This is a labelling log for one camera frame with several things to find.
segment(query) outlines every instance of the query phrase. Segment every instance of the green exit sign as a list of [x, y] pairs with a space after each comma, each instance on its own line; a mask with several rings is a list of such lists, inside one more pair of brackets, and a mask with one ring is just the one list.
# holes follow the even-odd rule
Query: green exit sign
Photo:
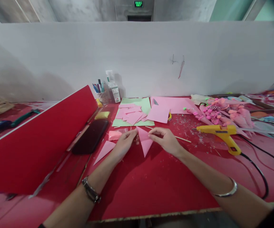
[[135, 7], [142, 7], [143, 8], [143, 1], [135, 1]]

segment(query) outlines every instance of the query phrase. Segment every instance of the pen holder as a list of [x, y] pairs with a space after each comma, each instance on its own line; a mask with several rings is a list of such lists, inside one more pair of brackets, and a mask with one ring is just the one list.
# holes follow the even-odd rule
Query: pen holder
[[102, 93], [96, 93], [98, 95], [98, 98], [102, 104], [108, 103], [108, 92], [104, 91]]

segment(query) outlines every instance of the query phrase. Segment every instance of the green paper sheet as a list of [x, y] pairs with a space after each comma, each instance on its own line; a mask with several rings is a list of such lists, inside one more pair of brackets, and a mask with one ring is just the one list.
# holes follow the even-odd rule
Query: green paper sheet
[[[141, 110], [149, 114], [151, 110], [151, 104], [149, 98], [122, 98], [121, 105], [124, 104], [135, 104], [141, 106]], [[154, 126], [154, 121], [146, 120], [144, 122], [139, 121], [138, 123], [135, 123], [134, 126]], [[132, 126], [131, 124], [127, 123], [126, 121], [123, 121], [122, 119], [114, 119], [113, 121], [113, 127], [126, 127], [126, 126]]]

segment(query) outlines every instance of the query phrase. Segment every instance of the bracelet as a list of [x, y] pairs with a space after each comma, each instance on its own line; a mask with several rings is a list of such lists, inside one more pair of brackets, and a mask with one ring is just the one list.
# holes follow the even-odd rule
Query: bracelet
[[101, 196], [99, 196], [99, 194], [88, 184], [87, 178], [88, 177], [85, 177], [82, 180], [82, 184], [85, 188], [85, 191], [86, 191], [86, 194], [87, 194], [88, 198], [91, 201], [93, 201], [94, 203], [100, 202]]
[[229, 178], [231, 179], [231, 181], [233, 183], [233, 189], [230, 192], [228, 192], [226, 194], [215, 194], [215, 193], [212, 193], [212, 194], [215, 196], [219, 196], [219, 197], [229, 197], [229, 196], [232, 196], [234, 193], [236, 193], [236, 191], [238, 189], [238, 185], [234, 179], [232, 179], [231, 177], [229, 177]]

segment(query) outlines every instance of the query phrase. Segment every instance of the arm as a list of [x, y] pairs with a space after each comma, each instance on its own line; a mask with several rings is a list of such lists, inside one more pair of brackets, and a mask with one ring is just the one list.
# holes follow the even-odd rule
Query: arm
[[[149, 134], [150, 138], [160, 144], [166, 152], [182, 161], [210, 192], [225, 194], [232, 190], [233, 183], [229, 177], [186, 151], [169, 129], [154, 128]], [[230, 197], [213, 197], [241, 227], [258, 226], [273, 210], [270, 204], [240, 184], [238, 184], [236, 193]]]
[[[136, 135], [136, 129], [122, 134], [112, 152], [89, 175], [88, 183], [98, 194], [101, 194], [113, 169], [126, 155]], [[43, 225], [46, 228], [82, 227], [93, 207], [94, 203], [88, 198], [84, 186], [80, 184], [45, 220]]]

